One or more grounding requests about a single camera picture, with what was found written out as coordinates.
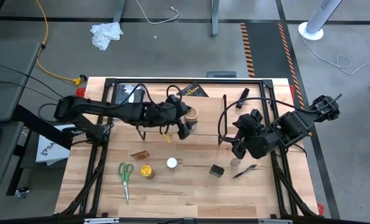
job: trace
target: green-handled scissors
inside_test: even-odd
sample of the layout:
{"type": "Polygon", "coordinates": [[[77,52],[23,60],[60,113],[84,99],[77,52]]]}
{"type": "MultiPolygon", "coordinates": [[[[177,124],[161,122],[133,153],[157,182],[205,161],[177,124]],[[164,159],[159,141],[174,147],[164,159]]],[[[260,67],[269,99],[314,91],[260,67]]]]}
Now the green-handled scissors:
{"type": "Polygon", "coordinates": [[[125,162],[120,163],[118,166],[118,176],[121,178],[121,182],[124,186],[125,191],[125,198],[127,199],[127,203],[129,203],[129,195],[128,195],[128,180],[129,174],[134,171],[134,165],[126,164],[125,162]]]}

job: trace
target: scissors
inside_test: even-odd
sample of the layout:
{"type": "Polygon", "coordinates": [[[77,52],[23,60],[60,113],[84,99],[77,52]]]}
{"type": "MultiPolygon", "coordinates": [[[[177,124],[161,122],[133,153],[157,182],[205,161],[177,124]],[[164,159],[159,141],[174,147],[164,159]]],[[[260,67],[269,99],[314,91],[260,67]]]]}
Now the scissors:
{"type": "Polygon", "coordinates": [[[129,203],[129,195],[128,195],[128,180],[129,174],[134,171],[134,165],[126,164],[125,162],[120,163],[118,166],[118,176],[121,178],[121,182],[124,186],[125,191],[125,198],[127,199],[127,203],[129,203]]]}
{"type": "Polygon", "coordinates": [[[248,172],[248,171],[250,171],[250,170],[257,170],[257,169],[254,169],[256,166],[257,166],[257,164],[253,164],[253,165],[249,166],[246,170],[244,170],[244,171],[242,171],[242,172],[240,172],[240,173],[236,174],[233,178],[234,178],[234,179],[235,179],[235,178],[238,178],[239,176],[241,176],[241,175],[245,174],[246,172],[248,172]]]}

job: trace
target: white cable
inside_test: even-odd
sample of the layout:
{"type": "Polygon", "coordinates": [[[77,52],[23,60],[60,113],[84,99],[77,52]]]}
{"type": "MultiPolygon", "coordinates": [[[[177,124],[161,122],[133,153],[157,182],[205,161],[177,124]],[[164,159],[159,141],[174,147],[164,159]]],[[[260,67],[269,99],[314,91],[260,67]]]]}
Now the white cable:
{"type": "Polygon", "coordinates": [[[347,75],[353,75],[355,74],[357,71],[359,71],[360,69],[364,68],[365,66],[369,65],[370,64],[370,61],[365,63],[364,65],[360,66],[359,68],[357,68],[355,71],[351,72],[351,73],[348,73],[347,71],[344,70],[344,68],[349,68],[351,65],[352,65],[352,60],[349,59],[348,57],[345,57],[343,55],[338,55],[335,59],[335,63],[332,63],[332,62],[329,62],[327,60],[325,60],[324,58],[320,57],[314,50],[312,50],[312,48],[309,47],[309,45],[307,44],[307,42],[305,41],[305,35],[303,35],[303,43],[305,44],[305,46],[307,46],[307,48],[317,57],[319,58],[320,60],[322,60],[323,62],[326,62],[327,64],[330,64],[332,66],[335,66],[336,68],[338,68],[341,72],[347,74],[347,75]],[[347,60],[349,62],[349,65],[346,65],[346,66],[342,66],[342,65],[339,65],[338,61],[340,58],[343,58],[345,60],[347,60]]]}
{"type": "Polygon", "coordinates": [[[141,11],[143,12],[143,16],[145,16],[145,19],[146,19],[150,24],[161,24],[161,23],[164,23],[164,22],[174,21],[174,20],[176,20],[176,19],[178,18],[178,16],[179,16],[179,12],[171,6],[171,7],[170,7],[170,9],[171,9],[171,10],[173,10],[173,11],[177,14],[176,16],[174,16],[174,17],[173,17],[173,18],[171,18],[171,19],[167,19],[167,20],[165,20],[165,21],[160,21],[160,22],[151,22],[151,21],[147,18],[146,13],[145,13],[145,11],[144,11],[144,10],[143,10],[143,8],[142,8],[142,5],[139,3],[139,0],[136,0],[136,2],[137,2],[137,4],[139,5],[139,7],[140,7],[141,11]]]}

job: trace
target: floor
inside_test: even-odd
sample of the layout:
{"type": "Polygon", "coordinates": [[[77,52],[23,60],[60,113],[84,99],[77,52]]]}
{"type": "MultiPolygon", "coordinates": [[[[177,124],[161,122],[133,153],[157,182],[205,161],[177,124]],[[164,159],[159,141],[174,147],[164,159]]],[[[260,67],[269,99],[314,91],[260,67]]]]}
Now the floor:
{"type": "MultiPolygon", "coordinates": [[[[79,74],[205,77],[207,71],[213,70],[235,71],[238,77],[248,77],[239,23],[246,23],[252,50],[269,52],[273,48],[269,47],[270,42],[280,40],[268,36],[276,32],[279,22],[284,27],[305,104],[322,94],[343,94],[338,101],[340,118],[316,124],[317,134],[304,140],[317,200],[325,205],[328,217],[370,222],[370,65],[347,76],[317,59],[306,48],[297,24],[307,21],[321,1],[221,0],[220,33],[215,39],[210,37],[211,24],[207,20],[210,18],[210,0],[140,2],[150,18],[170,18],[173,15],[169,7],[174,6],[179,10],[181,20],[152,26],[142,20],[136,2],[127,0],[121,22],[124,35],[102,52],[92,46],[89,30],[92,25],[108,22],[113,17],[114,0],[40,0],[47,16],[56,21],[49,22],[49,41],[41,58],[44,67],[73,78],[79,74]]],[[[44,23],[31,21],[32,17],[40,16],[34,0],[6,0],[0,10],[0,40],[42,41],[44,23]]],[[[353,61],[349,71],[370,60],[370,0],[343,1],[323,29],[322,40],[309,42],[323,58],[334,62],[337,55],[348,56],[353,61]]],[[[283,65],[274,54],[252,52],[252,57],[256,77],[280,77],[289,72],[289,69],[275,72],[276,67],[283,65]]],[[[74,86],[63,84],[37,69],[33,70],[32,76],[62,95],[75,93],[74,86]]],[[[289,78],[290,83],[294,82],[291,76],[289,78]]],[[[32,80],[27,86],[47,93],[32,80]]],[[[26,90],[21,104],[36,112],[41,103],[48,101],[26,90]]],[[[52,110],[45,110],[44,116],[51,118],[52,113],[52,110]]],[[[13,159],[2,189],[7,187],[15,165],[13,159]]],[[[34,170],[29,175],[32,192],[26,199],[4,196],[4,190],[1,190],[0,208],[4,207],[5,211],[0,209],[0,219],[53,213],[63,172],[63,168],[34,170]]]]}

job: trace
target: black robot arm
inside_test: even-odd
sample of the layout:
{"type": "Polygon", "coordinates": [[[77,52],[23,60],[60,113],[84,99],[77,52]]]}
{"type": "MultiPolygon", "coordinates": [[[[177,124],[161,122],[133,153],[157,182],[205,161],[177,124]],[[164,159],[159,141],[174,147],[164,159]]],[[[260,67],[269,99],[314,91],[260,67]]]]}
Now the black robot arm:
{"type": "Polygon", "coordinates": [[[336,100],[330,96],[319,96],[308,110],[287,112],[268,126],[261,124],[262,115],[258,110],[244,114],[233,123],[239,131],[231,141],[232,152],[242,159],[248,150],[252,157],[259,159],[276,147],[288,149],[308,135],[314,122],[331,121],[340,114],[336,100]]]}
{"type": "Polygon", "coordinates": [[[145,128],[176,124],[179,138],[185,139],[189,135],[189,126],[183,124],[180,118],[190,108],[175,95],[169,95],[165,102],[159,104],[141,102],[122,105],[66,96],[59,100],[54,117],[58,121],[70,122],[85,129],[87,139],[93,144],[102,144],[105,141],[106,126],[93,124],[83,116],[84,113],[119,118],[127,124],[145,128]]]}

